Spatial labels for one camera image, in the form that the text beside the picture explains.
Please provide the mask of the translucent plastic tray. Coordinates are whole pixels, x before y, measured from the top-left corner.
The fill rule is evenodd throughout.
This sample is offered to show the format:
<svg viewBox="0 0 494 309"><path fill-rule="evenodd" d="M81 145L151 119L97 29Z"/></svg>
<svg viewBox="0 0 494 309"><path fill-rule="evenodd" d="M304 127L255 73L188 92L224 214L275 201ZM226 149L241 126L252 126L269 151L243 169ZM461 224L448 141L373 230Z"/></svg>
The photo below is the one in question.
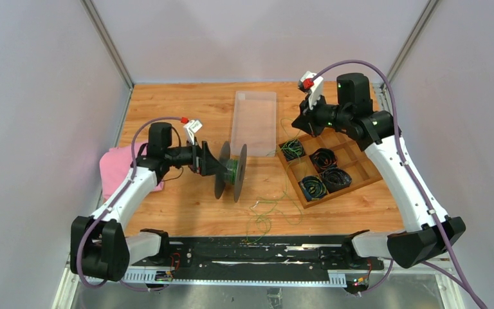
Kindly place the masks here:
<svg viewBox="0 0 494 309"><path fill-rule="evenodd" d="M252 157L275 156L277 144L277 94L272 91L237 91L230 136L231 154L243 145Z"/></svg>

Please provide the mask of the wooden compartment tray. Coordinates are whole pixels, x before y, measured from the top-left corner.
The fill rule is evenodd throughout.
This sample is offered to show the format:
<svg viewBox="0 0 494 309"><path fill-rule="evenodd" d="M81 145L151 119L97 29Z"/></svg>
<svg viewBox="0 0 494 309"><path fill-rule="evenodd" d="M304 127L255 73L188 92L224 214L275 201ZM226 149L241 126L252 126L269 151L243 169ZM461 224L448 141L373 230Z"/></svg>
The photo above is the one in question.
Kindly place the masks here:
<svg viewBox="0 0 494 309"><path fill-rule="evenodd" d="M284 143L283 142L277 146L277 156L289 178L292 190L298 196L304 209L361 189L362 187L371 185L382 179L377 168L367 158L367 155L361 152L357 143L345 134L337 133L332 129L325 129L322 134L317 137L300 135L291 139L298 139L301 142L305 150L305 155L297 160L287 162L280 150L280 146ZM335 153L337 157L337 168L344 170L351 176L352 184L348 188L333 193L330 193L327 190L327 195L320 200L306 201L300 189L299 181L306 176L317 176L321 179L321 173L318 173L315 170L309 159L309 155L320 148L328 148Z"/></svg>

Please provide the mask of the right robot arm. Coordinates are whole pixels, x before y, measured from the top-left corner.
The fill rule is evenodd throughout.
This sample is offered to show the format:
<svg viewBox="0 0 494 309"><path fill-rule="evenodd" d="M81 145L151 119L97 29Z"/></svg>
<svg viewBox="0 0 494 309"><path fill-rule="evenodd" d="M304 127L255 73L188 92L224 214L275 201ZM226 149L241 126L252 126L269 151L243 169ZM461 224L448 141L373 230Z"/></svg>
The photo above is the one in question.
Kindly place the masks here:
<svg viewBox="0 0 494 309"><path fill-rule="evenodd" d="M313 137L331 128L354 140L389 188L403 221L399 232L356 232L348 237L342 260L359 268L368 257L394 260L410 268L447 252L465 232L460 216L451 217L433 197L407 155L404 139L388 111L376 111L369 79L362 73L337 77L337 104L328 104L324 80L311 71L298 82L306 94L292 126Z"/></svg>

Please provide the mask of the dark grey perforated spool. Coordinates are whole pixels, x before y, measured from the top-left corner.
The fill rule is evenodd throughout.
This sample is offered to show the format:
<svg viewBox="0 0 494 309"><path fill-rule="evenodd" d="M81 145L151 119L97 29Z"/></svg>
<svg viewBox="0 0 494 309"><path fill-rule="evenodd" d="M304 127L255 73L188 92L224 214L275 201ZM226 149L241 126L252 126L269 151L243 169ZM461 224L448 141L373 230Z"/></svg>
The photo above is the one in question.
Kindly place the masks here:
<svg viewBox="0 0 494 309"><path fill-rule="evenodd" d="M214 195L217 199L221 198L227 186L231 186L234 202L239 201L246 172L247 150L244 144L239 157L232 158L230 142L223 144L218 159L222 169L215 175Z"/></svg>

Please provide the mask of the pink cloth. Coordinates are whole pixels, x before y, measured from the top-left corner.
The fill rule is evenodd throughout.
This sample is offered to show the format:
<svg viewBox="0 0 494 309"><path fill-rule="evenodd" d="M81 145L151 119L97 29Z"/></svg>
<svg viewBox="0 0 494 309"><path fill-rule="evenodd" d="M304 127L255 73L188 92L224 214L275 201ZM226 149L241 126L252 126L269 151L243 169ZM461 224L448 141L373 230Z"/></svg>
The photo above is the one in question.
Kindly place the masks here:
<svg viewBox="0 0 494 309"><path fill-rule="evenodd" d="M126 179L132 163L131 145L110 148L100 159L102 197L108 200Z"/></svg>

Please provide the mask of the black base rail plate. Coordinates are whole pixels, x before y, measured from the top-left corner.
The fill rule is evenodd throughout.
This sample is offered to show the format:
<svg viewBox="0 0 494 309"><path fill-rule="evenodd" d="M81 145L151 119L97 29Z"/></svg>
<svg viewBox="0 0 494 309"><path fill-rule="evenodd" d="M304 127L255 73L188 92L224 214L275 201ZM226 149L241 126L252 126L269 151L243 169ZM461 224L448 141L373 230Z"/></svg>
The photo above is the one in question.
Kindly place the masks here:
<svg viewBox="0 0 494 309"><path fill-rule="evenodd" d="M144 258L125 279L155 283L172 274L174 284L345 286L353 275L383 270L376 257L347 261L343 235L171 238L171 255L159 262Z"/></svg>

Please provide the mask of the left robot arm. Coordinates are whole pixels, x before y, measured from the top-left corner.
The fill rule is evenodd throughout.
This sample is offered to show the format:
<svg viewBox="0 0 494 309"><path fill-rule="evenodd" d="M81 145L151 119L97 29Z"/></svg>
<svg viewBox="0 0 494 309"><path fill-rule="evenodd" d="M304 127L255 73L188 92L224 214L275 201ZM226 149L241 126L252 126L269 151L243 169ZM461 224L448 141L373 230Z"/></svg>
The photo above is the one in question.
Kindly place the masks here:
<svg viewBox="0 0 494 309"><path fill-rule="evenodd" d="M177 131L171 124L174 117L148 121L142 128L149 130L148 141L131 144L129 170L110 198L89 216L78 216L71 224L70 269L86 286L95 288L87 278L121 281L134 263L148 259L156 266L166 265L171 257L167 232L142 229L137 235L125 236L133 214L142 201L159 184L171 167L188 167L201 176L212 176L225 170L224 164L210 152L205 141L195 134L202 128L198 119L179 117L187 135L185 144L174 147Z"/></svg>

